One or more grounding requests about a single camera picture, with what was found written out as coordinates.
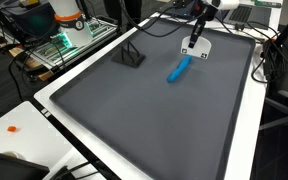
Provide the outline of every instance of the white table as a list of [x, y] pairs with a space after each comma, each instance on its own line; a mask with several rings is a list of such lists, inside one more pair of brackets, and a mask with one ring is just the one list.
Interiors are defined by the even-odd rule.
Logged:
[[[243, 3], [249, 4], [250, 1], [243, 1]], [[280, 14], [281, 9], [272, 9], [270, 26], [274, 29], [278, 28]], [[216, 21], [207, 23], [207, 27], [221, 26], [222, 25]], [[56, 90], [77, 76], [95, 61], [100, 59], [103, 55], [105, 55], [135, 31], [135, 29], [128, 31], [123, 36], [86, 59], [77, 67], [70, 70], [62, 77], [36, 93], [34, 96], [37, 101], [39, 101], [49, 112], [51, 112], [77, 138], [79, 138], [98, 158], [100, 158], [109, 168], [111, 168], [112, 171], [114, 171], [120, 178], [130, 180], [150, 179], [150, 177], [136, 168], [133, 164], [128, 162], [125, 158], [96, 137], [92, 132], [84, 128], [68, 114], [58, 108], [52, 101], [50, 101], [49, 97]], [[249, 69], [245, 84], [231, 151], [229, 154], [229, 161], [225, 175], [226, 180], [246, 180], [250, 177], [266, 91], [265, 85], [256, 83], [251, 79], [251, 70], [254, 66], [256, 66], [259, 60], [260, 58], [258, 53], [254, 53], [253, 63]]]
[[[15, 126], [15, 132], [7, 131]], [[0, 118], [0, 153], [16, 152], [24, 160], [49, 168], [44, 178], [50, 179], [64, 165], [68, 169], [87, 160], [62, 136], [60, 132], [29, 102], [24, 102]], [[81, 177], [97, 170], [87, 165], [72, 174]], [[95, 174], [89, 180], [104, 180]]]

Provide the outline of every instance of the wire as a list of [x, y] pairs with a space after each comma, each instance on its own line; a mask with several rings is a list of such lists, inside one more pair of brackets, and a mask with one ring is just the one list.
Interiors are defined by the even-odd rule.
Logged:
[[29, 54], [27, 54], [25, 60], [23, 61], [23, 65], [22, 65], [22, 67], [21, 67], [21, 78], [22, 78], [22, 81], [23, 81], [24, 85], [25, 85], [28, 89], [32, 89], [32, 88], [26, 83], [26, 81], [25, 81], [25, 79], [24, 79], [24, 67], [25, 67], [28, 59], [29, 59], [29, 58], [31, 57], [31, 55], [33, 54], [33, 52], [38, 48], [39, 45], [42, 44], [42, 42], [43, 42], [43, 41], [41, 41], [40, 43], [38, 43], [38, 44], [31, 50], [31, 52], [30, 52]]
[[251, 23], [252, 23], [252, 24], [258, 24], [258, 25], [267, 27], [268, 29], [272, 30], [272, 31], [275, 33], [275, 35], [274, 35], [273, 37], [271, 37], [271, 38], [274, 38], [275, 36], [276, 36], [276, 37], [278, 36], [277, 31], [275, 31], [275, 29], [271, 28], [271, 27], [268, 26], [268, 25], [265, 25], [265, 24], [262, 24], [262, 23], [259, 23], [259, 22], [256, 22], [256, 21], [248, 21], [248, 22], [247, 22], [247, 25], [248, 25], [248, 26], [250, 26], [252, 29], [254, 29], [255, 31], [257, 31], [258, 33], [262, 34], [263, 36], [267, 37], [267, 39], [271, 39], [271, 38], [268, 37], [268, 36], [267, 36], [266, 34], [264, 34], [263, 32], [257, 30], [254, 26], [251, 25]]
[[80, 164], [80, 165], [78, 165], [78, 166], [75, 166], [75, 167], [73, 167], [72, 169], [67, 170], [66, 172], [58, 175], [57, 177], [53, 177], [51, 180], [59, 180], [59, 179], [61, 179], [62, 177], [64, 177], [65, 175], [67, 175], [67, 174], [69, 174], [69, 173], [71, 173], [71, 172], [74, 172], [74, 171], [76, 171], [76, 170], [78, 170], [78, 169], [80, 169], [80, 168], [82, 168], [82, 167], [84, 167], [84, 166], [87, 166], [87, 165], [89, 165], [89, 164], [91, 164], [91, 163], [90, 163], [90, 162], [85, 162], [85, 163], [83, 163], [83, 164]]
[[19, 53], [18, 55], [16, 55], [16, 56], [12, 59], [11, 63], [8, 65], [8, 72], [10, 73], [10, 75], [11, 75], [13, 81], [14, 81], [14, 84], [15, 84], [16, 90], [17, 90], [17, 94], [18, 94], [18, 97], [20, 98], [21, 102], [24, 102], [24, 100], [23, 100], [23, 97], [22, 97], [22, 94], [21, 94], [21, 89], [20, 89], [20, 87], [19, 87], [19, 85], [18, 85], [18, 82], [17, 82], [17, 80], [16, 80], [13, 72], [12, 72], [12, 65], [13, 65], [15, 59], [18, 58], [19, 56], [22, 56], [22, 54], [24, 54], [24, 53], [25, 53], [25, 51], [23, 51], [23, 52]]
[[169, 7], [169, 8], [166, 8], [163, 12], [161, 12], [157, 17], [154, 17], [155, 20], [148, 26], [145, 25], [145, 27], [143, 27], [144, 30], [147, 30], [149, 29], [150, 27], [152, 27], [161, 17], [162, 15], [164, 15], [167, 11], [171, 10], [171, 9], [174, 9], [175, 7]]
[[51, 44], [53, 44], [53, 46], [56, 48], [56, 50], [57, 50], [58, 54], [59, 54], [59, 55], [60, 55], [60, 57], [61, 57], [61, 60], [62, 60], [62, 64], [63, 64], [63, 68], [64, 68], [65, 72], [67, 72], [67, 69], [66, 69], [66, 65], [65, 65], [65, 61], [64, 61], [64, 58], [63, 58], [63, 56], [62, 56], [62, 53], [61, 53], [61, 51], [58, 49], [58, 47], [56, 46], [56, 44], [55, 44], [55, 43], [53, 43], [52, 41], [50, 41], [50, 43], [51, 43]]
[[6, 40], [6, 38], [5, 38], [4, 27], [2, 26], [1, 20], [0, 20], [0, 27], [1, 27], [1, 31], [2, 31], [2, 36], [3, 36], [4, 42], [5, 42], [5, 44], [7, 44], [7, 40]]
[[90, 173], [90, 174], [88, 174], [88, 175], [78, 177], [78, 178], [76, 178], [76, 179], [84, 179], [84, 178], [86, 178], [86, 177], [92, 176], [92, 175], [97, 174], [97, 173], [99, 173], [99, 172], [96, 171], [96, 172]]
[[8, 6], [8, 7], [1, 7], [0, 9], [2, 10], [2, 9], [10, 9], [10, 8], [18, 8], [18, 7], [22, 8], [21, 6]]
[[252, 74], [251, 74], [251, 77], [254, 81], [258, 82], [258, 83], [263, 83], [263, 84], [266, 84], [267, 82], [266, 81], [260, 81], [258, 79], [255, 78], [255, 73], [257, 72], [257, 70], [262, 66], [262, 64], [264, 63], [265, 59], [263, 58], [261, 60], [261, 62], [256, 66], [256, 68], [253, 69], [252, 71]]
[[261, 44], [263, 44], [263, 43], [264, 43], [264, 41], [263, 41], [263, 40], [261, 40], [261, 39], [259, 39], [259, 38], [255, 37], [255, 36], [253, 36], [253, 35], [251, 35], [250, 33], [247, 33], [247, 32], [245, 32], [245, 31], [240, 31], [240, 32], [242, 32], [242, 33], [244, 33], [244, 34], [246, 34], [246, 35], [248, 35], [248, 36], [252, 37], [253, 39], [255, 39], [255, 40], [259, 41]]
[[[282, 51], [282, 48], [285, 49], [288, 53], [288, 48], [285, 45], [283, 45], [283, 47], [277, 47], [273, 40], [268, 40], [264, 42], [263, 59], [261, 63], [252, 72], [253, 80], [261, 83], [272, 83], [283, 77], [284, 74], [288, 72], [288, 58], [286, 57], [286, 54]], [[264, 65], [264, 75], [267, 79], [266, 82], [259, 81], [254, 78], [255, 72], [261, 65]]]
[[223, 27], [224, 27], [229, 33], [233, 34], [233, 32], [227, 28], [227, 26], [223, 23], [222, 20], [220, 20], [220, 19], [219, 19], [218, 17], [216, 17], [216, 16], [215, 16], [215, 18], [223, 25]]
[[130, 15], [127, 13], [127, 11], [126, 11], [126, 9], [125, 9], [125, 7], [124, 7], [122, 0], [120, 0], [120, 6], [121, 6], [121, 9], [122, 9], [123, 14], [126, 16], [128, 22], [131, 23], [131, 25], [132, 25], [133, 27], [135, 27], [136, 29], [138, 29], [138, 30], [140, 30], [140, 31], [142, 31], [142, 32], [150, 35], [150, 36], [158, 37], [158, 38], [166, 37], [166, 36], [174, 33], [175, 31], [177, 31], [178, 29], [180, 29], [180, 28], [183, 27], [184, 25], [188, 24], [189, 22], [192, 22], [192, 21], [194, 21], [194, 20], [196, 20], [196, 19], [198, 19], [198, 18], [200, 18], [201, 16], [204, 15], [204, 14], [201, 14], [201, 15], [198, 16], [198, 17], [195, 17], [195, 18], [193, 18], [193, 19], [191, 19], [191, 20], [188, 20], [188, 21], [186, 21], [186, 22], [180, 23], [180, 25], [179, 25], [178, 27], [176, 27], [175, 29], [171, 30], [170, 32], [168, 32], [168, 33], [166, 33], [166, 34], [156, 35], [156, 34], [152, 34], [152, 33], [150, 33], [150, 32], [147, 32], [143, 27], [140, 27], [138, 24], [136, 24], [136, 23], [132, 20], [132, 18], [131, 18]]
[[94, 8], [94, 5], [93, 5], [93, 3], [90, 1], [90, 0], [86, 0], [90, 5], [91, 5], [91, 7], [92, 7], [92, 11], [93, 11], [93, 13], [94, 13], [94, 18], [95, 18], [95, 20], [97, 21], [97, 23], [98, 24], [100, 24], [100, 25], [102, 25], [102, 26], [110, 26], [110, 27], [115, 27], [115, 26], [112, 26], [112, 25], [110, 25], [110, 24], [102, 24], [99, 20], [98, 20], [98, 18], [97, 18], [97, 15], [96, 15], [96, 12], [95, 12], [95, 8]]
[[[50, 29], [49, 29], [45, 34], [43, 34], [43, 35], [41, 35], [41, 36], [38, 36], [38, 35], [36, 35], [36, 34], [32, 34], [32, 33], [29, 33], [29, 32], [27, 32], [27, 31], [21, 29], [21, 27], [20, 27], [19, 25], [17, 25], [17, 27], [20, 28], [20, 30], [21, 30], [23, 33], [37, 38], [37, 39], [35, 39], [35, 41], [45, 39], [45, 37], [49, 35], [49, 33], [52, 31], [52, 29], [53, 29], [55, 26], [56, 26], [56, 21], [53, 21]], [[43, 62], [45, 62], [46, 64], [52, 66], [49, 62], [47, 62], [47, 61], [45, 61], [45, 60], [43, 60], [43, 59], [41, 59], [41, 60], [42, 60]]]
[[[132, 20], [135, 20], [135, 19], [145, 20], [145, 19], [153, 19], [153, 18], [154, 18], [154, 17], [149, 17], [149, 18], [133, 18]], [[173, 20], [175, 20], [175, 21], [177, 21], [177, 22], [181, 22], [180, 20], [178, 20], [178, 19], [175, 18], [175, 17], [166, 17], [166, 18], [160, 18], [160, 19], [168, 19], [168, 20], [173, 19]], [[121, 25], [121, 27], [127, 26], [128, 24], [129, 24], [129, 23], [124, 23], [124, 24]]]

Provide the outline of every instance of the small black object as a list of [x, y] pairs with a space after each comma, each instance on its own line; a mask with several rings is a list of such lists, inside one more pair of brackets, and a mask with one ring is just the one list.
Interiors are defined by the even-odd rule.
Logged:
[[[52, 177], [52, 179], [56, 179], [59, 175], [67, 172], [67, 166], [63, 166], [60, 170], [56, 172], [56, 174]], [[61, 180], [76, 180], [72, 173], [68, 173], [65, 176], [61, 177]]]
[[[135, 52], [130, 51], [130, 46], [135, 50]], [[112, 57], [112, 61], [134, 68], [138, 68], [144, 59], [145, 55], [140, 54], [130, 41], [127, 42], [127, 50], [121, 46], [121, 49]]]
[[238, 23], [236, 23], [234, 29], [235, 29], [236, 31], [243, 31], [244, 28], [245, 28], [245, 25], [244, 25], [244, 24], [238, 24]]

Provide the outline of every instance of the orange object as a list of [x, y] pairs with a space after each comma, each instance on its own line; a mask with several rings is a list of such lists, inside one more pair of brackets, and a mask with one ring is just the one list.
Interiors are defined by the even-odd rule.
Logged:
[[15, 127], [15, 126], [9, 126], [9, 127], [7, 128], [7, 131], [15, 132], [15, 131], [16, 131], [16, 127]]
[[71, 21], [71, 20], [79, 18], [81, 15], [82, 15], [81, 11], [79, 11], [76, 14], [73, 14], [71, 16], [59, 16], [59, 15], [55, 14], [55, 19], [58, 21]]

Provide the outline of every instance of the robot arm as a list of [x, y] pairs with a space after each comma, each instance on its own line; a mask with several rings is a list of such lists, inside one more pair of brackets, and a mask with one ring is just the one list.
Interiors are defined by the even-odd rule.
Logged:
[[199, 18], [193, 28], [188, 47], [194, 48], [206, 21], [212, 21], [218, 10], [235, 9], [238, 5], [239, 0], [195, 0], [191, 15]]

